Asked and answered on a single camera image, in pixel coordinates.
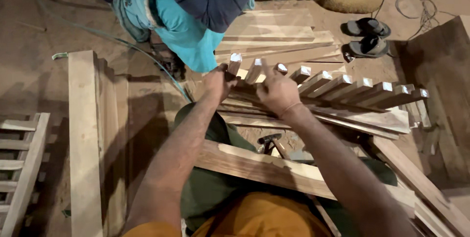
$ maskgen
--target tan cloth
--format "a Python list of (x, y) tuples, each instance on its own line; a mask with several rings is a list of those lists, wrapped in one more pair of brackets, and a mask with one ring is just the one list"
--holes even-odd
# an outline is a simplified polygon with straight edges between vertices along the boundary
[[(331, 237), (326, 227), (308, 207), (288, 198), (254, 192), (234, 202), (205, 222), (192, 237), (210, 236), (283, 236)], [(128, 231), (124, 237), (179, 237), (179, 229), (166, 222), (149, 222)]]

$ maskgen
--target knee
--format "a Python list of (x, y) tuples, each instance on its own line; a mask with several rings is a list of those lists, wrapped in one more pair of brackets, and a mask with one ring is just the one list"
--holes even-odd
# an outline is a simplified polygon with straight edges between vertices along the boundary
[(195, 105), (196, 103), (192, 102), (182, 107), (179, 110), (179, 112), (175, 116), (175, 122), (174, 122), (175, 127), (177, 127), (184, 120), (184, 118), (186, 118), (186, 116), (191, 112), (191, 110), (194, 108)]

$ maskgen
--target electric cable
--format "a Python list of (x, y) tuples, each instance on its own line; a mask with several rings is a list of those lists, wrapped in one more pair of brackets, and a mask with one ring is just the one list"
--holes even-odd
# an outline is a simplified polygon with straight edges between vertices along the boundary
[(104, 31), (101, 31), (101, 30), (95, 30), (93, 28), (89, 28), (89, 27), (86, 27), (86, 26), (83, 26), (83, 25), (80, 25), (80, 24), (77, 24), (77, 23), (74, 23), (74, 22), (71, 22), (71, 21), (68, 21), (64, 18), (62, 18), (61, 16), (59, 15), (56, 15), (55, 13), (53, 13), (52, 11), (50, 11), (43, 3), (41, 0), (36, 0), (39, 4), (39, 6), (41, 7), (42, 10), (44, 10), (44, 12), (48, 13), (50, 16), (56, 18), (56, 19), (59, 19), (61, 20), (62, 22), (66, 23), (66, 24), (69, 24), (69, 25), (72, 25), (74, 27), (77, 27), (77, 28), (80, 28), (80, 29), (83, 29), (83, 30), (87, 30), (91, 33), (94, 33), (94, 34), (98, 34), (98, 35), (102, 35), (102, 36), (106, 36), (106, 37), (109, 37), (109, 38), (112, 38), (118, 42), (121, 42), (121, 43), (124, 43), (126, 44), (127, 46), (131, 47), (131, 48), (134, 48), (136, 49), (137, 51), (143, 53), (144, 55), (148, 56), (150, 59), (152, 59), (156, 64), (158, 64), (160, 66), (160, 68), (165, 71), (167, 73), (167, 75), (170, 77), (170, 79), (173, 81), (173, 83), (176, 85), (176, 87), (178, 88), (178, 90), (181, 92), (181, 94), (184, 96), (184, 98), (186, 99), (186, 101), (188, 102), (191, 102), (191, 100), (188, 98), (188, 96), (186, 95), (185, 91), (183, 90), (183, 88), (179, 85), (179, 83), (175, 80), (175, 78), (165, 69), (165, 67), (163, 65), (161, 65), (161, 63), (159, 63), (155, 58), (153, 58), (150, 54), (148, 54), (147, 52), (145, 52), (144, 50), (142, 50), (141, 48), (139, 48), (138, 46), (128, 42), (128, 41), (125, 41), (123, 39), (120, 39), (118, 37), (115, 37), (115, 36), (112, 36)]

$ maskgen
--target dusty floor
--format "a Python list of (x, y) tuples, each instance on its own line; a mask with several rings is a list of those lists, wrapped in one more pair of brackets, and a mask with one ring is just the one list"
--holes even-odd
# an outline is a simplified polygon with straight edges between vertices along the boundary
[[(103, 30), (125, 40), (131, 38), (120, 27), (114, 14), (105, 10), (93, 10), (65, 6), (42, 0), (55, 14), (91, 28)], [(64, 0), (83, 5), (108, 8), (101, 0)], [(470, 14), (469, 0), (433, 0), (439, 10), (453, 14)], [(420, 12), (419, 4), (411, 4), (408, 10)], [(340, 32), (339, 25), (363, 15), (329, 12), (313, 1), (269, 1), (257, 4), (257, 9), (308, 8), (316, 22), (315, 30), (331, 30), (341, 42), (350, 37)], [(385, 0), (378, 17), (386, 22), (393, 33), (390, 39), (406, 40), (419, 27), (418, 19), (407, 19), (395, 9), (395, 0)], [(437, 19), (443, 23), (451, 16), (439, 13)], [(47, 27), (46, 32), (18, 24), (21, 21)], [(35, 0), (0, 0), (0, 114), (50, 112), (53, 120), (53, 134), (47, 145), (51, 153), (50, 162), (41, 170), (47, 173), (46, 180), (39, 183), (41, 189), (39, 204), (34, 211), (30, 227), (34, 236), (70, 236), (70, 218), (61, 211), (70, 203), (68, 165), (68, 68), (67, 59), (52, 60), (60, 52), (94, 50), (98, 57), (105, 58), (116, 74), (128, 73), (135, 79), (131, 82), (131, 109), (135, 114), (131, 125), (134, 134), (141, 141), (151, 141), (158, 146), (171, 128), (175, 113), (185, 104), (170, 81), (162, 76), (147, 57), (117, 44), (114, 41), (95, 36), (52, 18), (38, 10)], [(396, 81), (400, 78), (400, 64), (391, 57), (378, 60), (361, 59), (347, 65), (348, 73), (354, 77), (368, 77), (373, 80)], [(157, 137), (140, 133), (142, 128), (151, 127)], [(239, 129), (248, 133), (246, 128)], [(420, 161), (412, 135), (403, 136), (404, 152), (429, 174), (432, 167), (427, 161)]]

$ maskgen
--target finger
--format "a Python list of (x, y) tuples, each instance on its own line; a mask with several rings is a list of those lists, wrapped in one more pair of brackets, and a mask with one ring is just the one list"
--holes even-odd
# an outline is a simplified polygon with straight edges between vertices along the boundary
[(241, 80), (242, 78), (241, 77), (236, 77), (235, 79), (229, 81), (227, 84), (228, 84), (228, 88), (232, 88), (234, 86), (236, 86), (238, 84), (238, 82)]
[(263, 66), (263, 72), (266, 75), (266, 79), (274, 77), (274, 70), (269, 68), (269, 65), (267, 65), (267, 61), (265, 58), (261, 59), (261, 65)]
[(219, 66), (216, 67), (216, 69), (220, 72), (225, 72), (228, 69), (228, 64), (221, 63)]
[(266, 99), (267, 92), (265, 90), (265, 86), (262, 83), (256, 84), (256, 95), (258, 95), (261, 101)]

